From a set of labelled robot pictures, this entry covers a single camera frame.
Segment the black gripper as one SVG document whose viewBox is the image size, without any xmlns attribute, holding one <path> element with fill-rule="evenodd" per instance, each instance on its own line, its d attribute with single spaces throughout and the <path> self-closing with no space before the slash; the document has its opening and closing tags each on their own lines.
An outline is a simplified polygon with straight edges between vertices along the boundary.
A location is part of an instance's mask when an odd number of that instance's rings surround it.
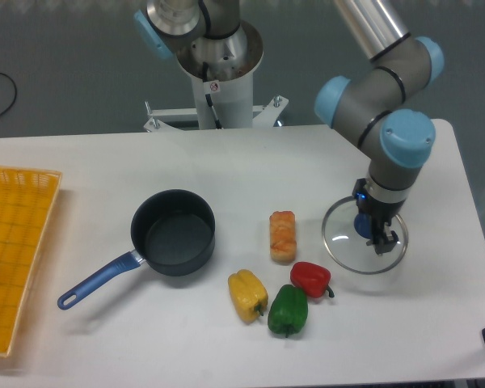
<svg viewBox="0 0 485 388">
<path fill-rule="evenodd" d="M 377 255 L 384 255 L 393 251 L 398 235 L 392 231 L 391 225 L 405 202 L 393 195 L 391 191 L 378 185 L 372 178 L 360 178 L 352 190 L 357 212 L 354 228 L 363 238 L 367 238 L 368 246 L 375 246 Z"/>
</svg>

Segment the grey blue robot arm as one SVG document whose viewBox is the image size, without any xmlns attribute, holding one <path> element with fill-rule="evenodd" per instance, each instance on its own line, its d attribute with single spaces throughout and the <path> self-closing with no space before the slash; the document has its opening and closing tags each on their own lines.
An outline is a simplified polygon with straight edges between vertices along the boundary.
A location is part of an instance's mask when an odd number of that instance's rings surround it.
<svg viewBox="0 0 485 388">
<path fill-rule="evenodd" d="M 315 114 L 369 160 L 357 180 L 356 232 L 379 255 L 399 238 L 391 223 L 431 153 L 436 130 L 404 103 L 444 68 L 440 46 L 415 38 L 388 1 L 338 1 L 336 8 L 372 64 L 361 80 L 329 80 Z M 259 33 L 236 1 L 149 1 L 135 13 L 141 38 L 158 57 L 175 57 L 192 83 L 201 129 L 255 126 L 253 73 L 263 56 Z"/>
</svg>

